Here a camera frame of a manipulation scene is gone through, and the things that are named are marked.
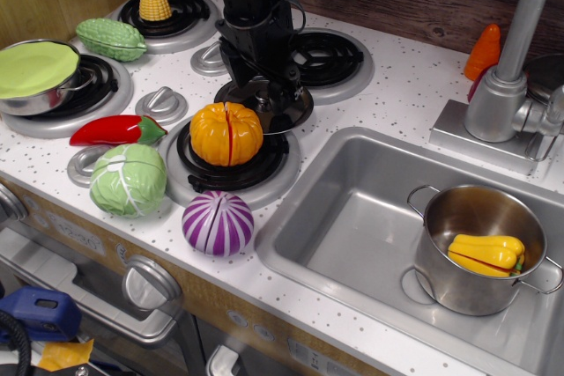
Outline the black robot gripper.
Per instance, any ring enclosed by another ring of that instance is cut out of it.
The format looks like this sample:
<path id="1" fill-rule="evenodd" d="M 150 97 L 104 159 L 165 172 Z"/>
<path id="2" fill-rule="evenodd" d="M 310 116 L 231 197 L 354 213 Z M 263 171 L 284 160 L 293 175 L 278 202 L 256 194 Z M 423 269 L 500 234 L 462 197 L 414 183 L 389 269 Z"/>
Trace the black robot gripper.
<path id="1" fill-rule="evenodd" d="M 264 107 L 264 78 L 273 87 L 275 115 L 298 119 L 303 114 L 301 74 L 290 44 L 297 34 L 292 8 L 295 0 L 225 0 L 217 22 L 221 57 L 241 88 L 245 107 Z"/>

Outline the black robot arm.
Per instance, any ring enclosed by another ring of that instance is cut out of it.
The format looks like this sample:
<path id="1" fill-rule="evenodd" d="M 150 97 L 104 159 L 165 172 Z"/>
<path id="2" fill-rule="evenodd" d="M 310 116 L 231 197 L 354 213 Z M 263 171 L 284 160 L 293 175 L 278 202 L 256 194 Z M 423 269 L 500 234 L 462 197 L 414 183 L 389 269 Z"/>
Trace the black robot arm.
<path id="1" fill-rule="evenodd" d="M 289 0 L 223 0 L 216 23 L 220 51 L 232 80 L 240 88 L 253 77 L 267 80 L 271 110 L 281 114 L 301 95 L 300 72 L 290 43 L 294 36 Z"/>

